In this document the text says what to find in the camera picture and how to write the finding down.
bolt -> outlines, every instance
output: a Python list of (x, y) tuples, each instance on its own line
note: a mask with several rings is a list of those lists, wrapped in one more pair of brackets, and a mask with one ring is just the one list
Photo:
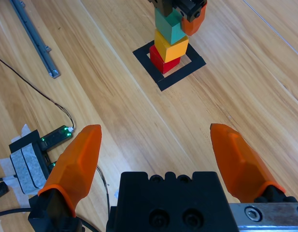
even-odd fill
[(192, 230), (199, 229), (203, 224), (203, 216), (196, 209), (188, 209), (183, 214), (183, 222)]
[(258, 221), (261, 221), (261, 213), (259, 212), (259, 210), (255, 209), (255, 208), (252, 208), (252, 207), (247, 207), (245, 209), (245, 214), (246, 216), (252, 220), (252, 221), (255, 221), (255, 222), (258, 222)]
[(198, 18), (200, 16), (200, 12), (197, 11), (195, 14), (194, 14), (195, 18)]
[(169, 224), (169, 215), (165, 210), (156, 209), (150, 214), (149, 223), (156, 229), (166, 228)]

white tape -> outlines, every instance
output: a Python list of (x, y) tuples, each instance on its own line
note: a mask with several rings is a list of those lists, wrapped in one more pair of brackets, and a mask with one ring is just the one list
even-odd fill
[[(27, 134), (31, 133), (30, 129), (28, 128), (28, 125), (25, 124), (21, 130), (21, 136), (17, 136), (11, 140), (11, 142), (15, 142), (21, 137), (26, 136)], [(27, 208), (29, 207), (28, 203), (28, 195), (25, 195), (20, 187), (19, 181), (17, 178), (14, 177), (15, 172), (14, 172), (14, 167), (13, 164), (10, 160), (10, 158), (5, 158), (5, 159), (0, 159), (0, 165), (5, 173), (5, 178), (3, 178), (4, 182), (6, 183), (7, 186), (11, 187), (14, 191), (15, 197), (18, 200), (18, 203), (21, 208)]]

black tape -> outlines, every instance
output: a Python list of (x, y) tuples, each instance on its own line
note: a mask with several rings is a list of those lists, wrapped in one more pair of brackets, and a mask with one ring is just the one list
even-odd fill
[(186, 55), (191, 60), (190, 63), (175, 71), (171, 75), (164, 77), (164, 75), (155, 67), (150, 61), (148, 54), (150, 53), (150, 47), (154, 45), (154, 41), (147, 43), (145, 46), (138, 48), (133, 52), (137, 60), (142, 64), (146, 71), (150, 74), (161, 91), (176, 84), (178, 81), (189, 76), (196, 70), (206, 65), (203, 58), (195, 51), (195, 49), (188, 44)]

black cable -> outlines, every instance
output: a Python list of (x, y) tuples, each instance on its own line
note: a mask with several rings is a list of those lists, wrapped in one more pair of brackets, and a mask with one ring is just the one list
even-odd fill
[(78, 219), (81, 220), (82, 224), (87, 227), (89, 230), (91, 230), (92, 232), (99, 232), (98, 229), (96, 229), (94, 226), (92, 226), (90, 223), (88, 223), (87, 221), (85, 221), (84, 219), (77, 217)]
[(31, 84), (28, 80), (26, 80), (23, 76), (21, 76), (16, 70), (14, 70), (11, 66), (9, 66), (7, 63), (5, 63), (3, 60), (0, 59), (0, 62), (2, 62), (4, 65), (6, 65), (8, 68), (10, 68), (18, 77), (20, 77), (25, 83), (27, 83), (30, 87), (32, 87), (36, 92), (38, 92), (40, 95), (42, 95), (47, 100), (51, 101), (61, 111), (63, 111), (69, 117), (69, 119), (71, 120), (72, 128), (74, 129), (75, 124), (73, 122), (73, 119), (72, 119), (70, 113), (63, 106), (61, 106), (60, 104), (56, 103), (54, 100), (52, 100), (47, 95), (45, 95), (44, 93), (42, 93), (39, 89), (37, 89), (33, 84)]
[[(0, 212), (0, 216), (8, 215), (8, 214), (14, 214), (14, 213), (23, 213), (23, 212), (31, 212), (31, 208), (19, 208), (19, 209), (10, 209), (6, 211)], [(92, 232), (99, 232), (94, 226), (92, 226), (90, 223), (85, 221), (84, 219), (77, 217), (78, 219), (81, 220), (82, 224), (90, 229)]]
[(10, 209), (6, 211), (0, 212), (0, 216), (14, 214), (14, 213), (22, 213), (22, 212), (31, 212), (31, 208), (19, 208), (19, 209)]
[(106, 178), (104, 176), (104, 173), (102, 173), (102, 170), (100, 169), (99, 166), (96, 167), (96, 170), (98, 171), (98, 173), (100, 174), (100, 177), (104, 183), (105, 189), (106, 189), (106, 196), (107, 196), (107, 207), (108, 207), (108, 217), (110, 215), (110, 202), (109, 202), (109, 193), (108, 193), (108, 187), (107, 187), (107, 182), (106, 182)]

stacked blocks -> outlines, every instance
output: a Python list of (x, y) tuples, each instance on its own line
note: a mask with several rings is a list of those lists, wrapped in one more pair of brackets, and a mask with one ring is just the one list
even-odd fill
[(181, 30), (182, 15), (176, 10), (164, 17), (160, 11), (155, 8), (155, 26), (164, 38), (173, 45), (182, 39), (186, 34)]
[(180, 63), (181, 57), (165, 63), (160, 54), (158, 53), (155, 45), (153, 45), (152, 47), (150, 47), (150, 59), (151, 62), (155, 65), (155, 67), (162, 74), (165, 74)]
[(182, 31), (182, 15), (173, 10), (165, 17), (155, 8), (155, 40), (150, 48), (150, 60), (162, 73), (170, 71), (180, 63), (188, 46), (188, 37)]

